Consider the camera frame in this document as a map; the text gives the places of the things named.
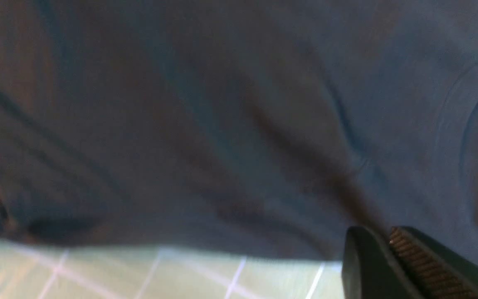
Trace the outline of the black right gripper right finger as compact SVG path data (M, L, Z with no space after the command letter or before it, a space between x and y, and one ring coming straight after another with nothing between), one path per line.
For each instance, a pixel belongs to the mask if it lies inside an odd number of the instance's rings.
M478 299L478 266L425 233L393 227L389 246L427 299Z

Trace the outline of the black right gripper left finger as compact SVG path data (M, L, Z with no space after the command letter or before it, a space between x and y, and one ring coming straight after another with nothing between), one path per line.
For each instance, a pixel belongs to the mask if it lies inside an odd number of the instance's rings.
M422 299L383 236L361 226L346 233L341 271L346 299Z

